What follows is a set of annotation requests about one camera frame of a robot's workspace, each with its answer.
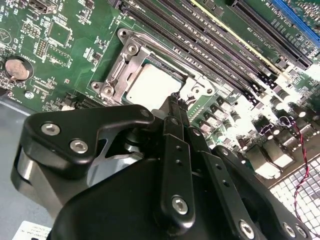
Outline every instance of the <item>green circuit board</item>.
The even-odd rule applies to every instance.
[[[3,70],[0,72],[0,88],[9,91],[9,98],[35,112],[61,110],[66,94],[81,95],[98,106],[103,106],[103,100],[92,89],[91,83],[104,82],[111,71],[123,48],[117,36],[120,28],[147,33],[172,50],[176,49],[175,43],[181,44],[181,38],[184,36],[206,39],[204,33],[190,27],[188,22],[180,19],[179,13],[165,6],[166,1],[122,1],[131,6],[133,12],[143,13],[145,22],[108,4],[116,2],[114,0],[109,0],[108,3],[105,0],[45,0],[45,2],[55,6],[55,10],[50,14],[39,13],[30,6],[30,1],[6,0],[0,3],[0,61]],[[215,60],[212,61],[214,67],[220,69],[224,75],[222,77],[208,75],[215,81],[216,91],[213,96],[201,96],[189,108],[188,117],[192,125],[199,127],[200,122],[204,120],[204,113],[210,111],[211,105],[220,97],[231,103],[234,109],[250,113],[250,121],[262,114],[261,111],[251,112],[250,105],[240,108],[242,104],[238,105],[238,99],[242,95],[241,92],[225,81],[226,78],[232,81],[237,79],[234,75],[237,72],[246,77],[250,76],[252,72],[248,66],[262,72],[269,69],[278,77],[283,75],[281,83],[289,86],[291,91],[297,94],[299,105],[313,110],[320,109],[319,79],[314,79],[317,73],[310,75],[292,64],[283,70],[277,65],[279,60],[285,60],[282,54],[244,22],[230,8],[226,0],[197,1],[197,4],[212,15],[197,8],[194,0],[168,2],[175,3],[181,11],[189,11],[190,21],[199,21],[195,22],[197,24],[202,21],[208,26],[212,36],[228,49],[224,50],[218,45],[213,43],[210,45],[203,41],[203,44],[207,44],[204,49],[210,49],[214,56],[223,58],[226,64],[223,66]],[[319,49],[285,17],[279,15],[268,1],[246,2],[307,56],[313,66],[319,67]],[[151,3],[157,9],[157,13],[161,12],[161,17],[155,14],[154,10],[144,8],[144,5]],[[173,40],[169,40],[159,29],[172,34]],[[236,36],[230,35],[228,29],[233,30]],[[179,54],[187,59],[186,53]],[[234,58],[235,54],[240,55],[248,65],[239,63]],[[21,56],[28,60],[33,67],[33,76],[20,82],[8,79],[4,63],[11,56]],[[26,92],[32,93],[32,97],[27,97]],[[216,141],[214,131],[205,137]]]
[[[183,3],[176,1],[183,8]],[[316,56],[318,49],[305,39],[296,39],[298,30],[288,27],[285,20],[276,18],[274,10],[265,1],[249,1],[273,25],[282,29],[301,51],[308,56]],[[255,47],[258,52],[275,63],[279,54],[252,32],[245,22],[225,4],[224,0],[215,3],[223,9],[219,18],[232,29],[237,29],[239,36]],[[32,63],[34,75],[22,83],[13,83],[2,72],[0,87],[12,91],[11,98],[37,112],[58,110],[65,93],[77,91],[99,102],[96,93],[89,86],[91,81],[103,82],[111,69],[122,44],[115,33],[119,28],[130,28],[156,35],[150,28],[124,16],[103,0],[96,0],[92,8],[86,7],[85,0],[57,0],[56,13],[38,14],[28,4],[19,0],[7,0],[0,7],[0,42],[1,60],[12,55],[19,55]],[[94,54],[101,55],[94,60]],[[311,57],[314,63],[319,60]],[[300,73],[294,85],[299,86],[306,76]],[[318,93],[314,87],[307,87],[312,92],[313,102],[317,102]],[[26,99],[24,93],[33,92],[33,99]]]

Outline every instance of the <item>dimm slot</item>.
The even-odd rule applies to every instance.
[[[207,24],[214,25],[213,27],[219,32],[219,34],[221,34],[224,38],[228,39],[231,43],[239,47],[247,56],[249,56],[254,62],[259,64],[262,68],[266,68],[268,71],[276,75],[274,70],[271,69],[268,65],[266,65],[266,63],[263,62],[260,57],[252,53],[251,50],[249,50],[245,45],[243,45],[243,43],[240,43],[239,40],[235,36],[233,36],[230,32],[226,31],[220,25],[213,22],[212,19],[209,18],[206,14],[204,14],[201,9],[199,9],[195,5],[191,5],[191,3],[189,3],[187,0],[180,0],[180,1],[182,3],[182,7],[187,9],[187,11],[192,11],[193,14],[197,14]]]
[[[223,49],[224,52],[239,65],[244,65],[243,67],[246,68],[247,72],[254,72],[255,74],[258,74],[261,71],[257,66],[248,61],[245,57],[243,57],[241,54],[235,51],[232,47],[227,46],[224,42],[219,40],[203,22],[199,21],[194,15],[190,15],[190,13],[186,9],[181,8],[181,6],[178,5],[174,0],[157,1],[161,3],[163,6],[165,6],[177,17],[179,17],[181,20],[183,20],[183,22],[187,23],[189,26],[192,26],[194,29],[197,29],[200,33],[205,33],[205,38],[207,38],[210,42],[214,43],[220,49]]]
[[[256,78],[260,78],[258,75],[261,74],[261,71],[258,69],[258,67],[256,67],[255,65],[253,65],[251,62],[249,62],[247,59],[245,59],[242,55],[240,55],[238,52],[236,52],[232,47],[228,47],[227,45],[225,45],[223,42],[219,41],[219,40],[215,40],[213,38],[215,38],[213,36],[213,34],[211,34],[213,36],[213,38],[211,38],[209,36],[209,33],[211,32],[208,28],[206,29],[205,33],[207,35],[202,34],[202,32],[204,31],[204,29],[206,28],[205,25],[202,25],[202,23],[198,20],[198,19],[193,19],[193,22],[190,22],[189,20],[187,20],[185,17],[183,17],[182,15],[180,15],[176,10],[178,10],[180,13],[186,13],[186,11],[184,9],[179,8],[179,6],[172,0],[157,0],[158,2],[160,2],[163,6],[165,6],[171,13],[173,13],[174,15],[176,15],[176,17],[179,18],[180,21],[184,22],[185,24],[187,24],[189,27],[193,28],[194,31],[197,31],[199,33],[199,35],[202,36],[202,38],[209,40],[212,44],[214,44],[217,48],[219,48],[220,50],[223,50],[223,52],[230,57],[234,62],[236,62],[239,66],[241,66],[243,69],[246,70],[247,73],[250,73],[252,75],[254,75]],[[219,51],[217,52],[213,52],[211,51],[211,45],[209,45],[206,41],[204,41],[205,44],[208,45],[207,51],[209,51],[212,55],[218,54],[220,55],[222,58],[225,59],[225,56],[223,54],[221,54]],[[229,64],[229,60],[227,60],[227,62],[223,59],[220,59],[220,61],[222,61],[225,65]],[[248,66],[247,64],[251,64],[252,66],[254,66],[254,68],[256,69],[251,69],[250,66]],[[236,68],[233,69],[236,71],[237,74],[239,74],[252,88],[263,92],[265,89],[260,86],[257,82],[248,79],[248,76],[246,74],[243,74],[243,69],[239,68],[239,70]]]

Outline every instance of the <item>black plastic bracket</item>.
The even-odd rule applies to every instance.
[[[146,128],[154,116],[140,105],[113,106],[37,113],[24,122],[20,145],[32,160],[68,178],[83,177],[96,157],[97,142],[131,128]],[[48,135],[44,124],[55,124],[60,133]],[[73,140],[87,144],[85,153],[70,148]]]

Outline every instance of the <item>black metal arm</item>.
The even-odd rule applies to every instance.
[[[11,180],[56,218],[48,240],[305,239],[298,229],[311,239],[227,148],[210,151],[178,99],[167,98],[164,119],[139,105],[27,118]],[[132,153],[143,156],[88,187],[98,155]]]

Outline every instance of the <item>black expansion slot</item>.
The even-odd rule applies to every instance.
[[[224,42],[218,39],[213,31],[208,29],[203,22],[197,19],[194,15],[190,15],[190,13],[186,9],[182,8],[182,6],[177,4],[174,0],[157,1],[165,6],[168,10],[170,10],[180,20],[199,31],[199,34],[201,34],[203,38],[208,39],[219,49],[222,49],[225,54],[232,58],[237,64],[242,65],[244,68],[246,68],[247,72],[258,74],[261,71],[257,66],[248,61],[244,56],[242,56],[232,47],[227,46]]]
[[[307,58],[291,42],[285,39],[271,24],[264,20],[256,11],[243,0],[231,0],[231,9],[237,13],[246,23],[248,23],[263,37],[268,39],[279,53],[285,56],[297,67],[306,70],[313,62]]]
[[[199,38],[193,38],[193,39],[189,38],[188,35],[190,35],[191,32],[186,31],[186,29],[184,29],[184,27],[182,29],[178,28],[177,26],[180,24],[180,22],[177,21],[176,19],[172,18],[171,16],[169,16],[166,12],[161,10],[158,6],[154,5],[151,1],[138,0],[138,2],[141,3],[140,7],[143,10],[146,11],[148,8],[148,10],[152,11],[163,22],[168,24],[174,30],[174,32],[178,33],[185,41],[188,41],[191,44],[194,43],[194,47],[198,51],[200,51],[201,53],[208,56],[208,60],[212,60],[211,62],[213,62],[216,67],[221,68],[221,70],[224,71],[224,74],[227,74],[229,76],[230,76],[230,74],[233,75],[233,78],[235,78],[235,80],[242,82],[242,84],[244,84],[244,86],[250,86],[258,96],[264,91],[264,89],[261,86],[259,86],[258,84],[256,84],[252,80],[248,79],[249,78],[248,76],[245,75],[243,77],[243,73],[240,72],[238,69],[235,69],[231,65],[228,66],[229,65],[228,61],[225,61],[225,60],[219,58],[214,52],[212,52],[212,50],[210,50],[211,46],[205,45],[203,43],[203,41]]]
[[[211,50],[212,46],[210,45],[210,43],[215,45],[215,47],[217,47],[219,50],[222,50],[225,55],[227,55],[234,61],[232,63],[235,65],[236,69],[233,69],[233,70],[236,71],[236,73],[240,75],[247,82],[247,84],[249,84],[252,88],[255,88],[260,92],[263,92],[265,90],[257,82],[248,79],[248,76],[246,75],[246,74],[252,74],[259,79],[260,78],[259,75],[262,73],[262,71],[257,66],[255,66],[254,64],[249,62],[247,59],[245,59],[241,54],[235,51],[232,47],[229,47],[225,43],[221,42],[219,39],[215,37],[213,33],[210,34],[211,30],[206,29],[205,31],[206,26],[201,21],[199,21],[195,16],[193,15],[190,16],[190,14],[187,14],[187,11],[181,8],[181,6],[179,6],[178,4],[176,4],[174,0],[157,0],[157,1],[161,3],[164,7],[166,7],[177,18],[179,18],[180,21],[182,21],[182,23],[178,22],[178,24],[182,24],[182,25],[187,24],[188,25],[187,29],[191,31],[191,34],[193,34],[194,32],[197,32],[200,35],[200,39],[205,40],[203,42],[207,44],[207,46],[203,46],[203,44],[201,44],[201,40],[197,39],[198,43],[202,47],[204,47],[212,55],[218,54],[221,58],[225,58],[225,56],[221,54],[219,51],[213,52]],[[228,59],[226,59],[225,61],[221,58],[219,60],[222,61],[225,65],[229,64]]]
[[[141,24],[145,25],[146,27],[150,28],[153,32],[159,34],[160,37],[166,40],[166,42],[172,44],[175,46],[175,48],[180,51],[184,56],[187,56],[191,59],[196,59],[201,65],[202,68],[198,68],[200,72],[203,74],[209,76],[208,79],[214,78],[214,79],[220,79],[226,81],[230,86],[232,86],[235,90],[237,90],[239,93],[242,93],[245,98],[253,104],[253,106],[256,106],[259,104],[259,101],[255,98],[255,96],[244,86],[240,85],[238,82],[234,81],[229,76],[224,76],[224,72],[220,71],[219,69],[212,67],[208,60],[205,59],[203,56],[198,54],[196,51],[190,49],[190,47],[183,43],[177,41],[177,37],[162,27],[160,24],[155,22],[153,19],[146,16],[142,11],[139,11],[138,9],[131,7],[130,5],[122,5],[121,10],[123,13],[127,14],[129,17],[132,17],[137,22],[140,22]]]
[[[188,2],[188,0],[180,0],[182,3],[182,7],[185,8],[189,12],[189,16],[198,15],[201,19],[203,19],[203,24],[207,27],[205,30],[208,29],[212,31],[208,26],[212,26],[214,28],[213,31],[217,31],[221,36],[223,36],[225,39],[227,39],[231,44],[236,45],[238,48],[240,48],[245,55],[247,55],[249,58],[251,58],[255,63],[259,64],[261,66],[261,69],[265,68],[272,74],[276,75],[277,73],[274,72],[265,62],[263,62],[258,56],[256,56],[253,52],[251,52],[245,45],[243,45],[239,40],[233,36],[230,32],[222,28],[220,25],[215,23],[211,18],[209,18],[201,9],[199,9],[197,6],[192,5]]]

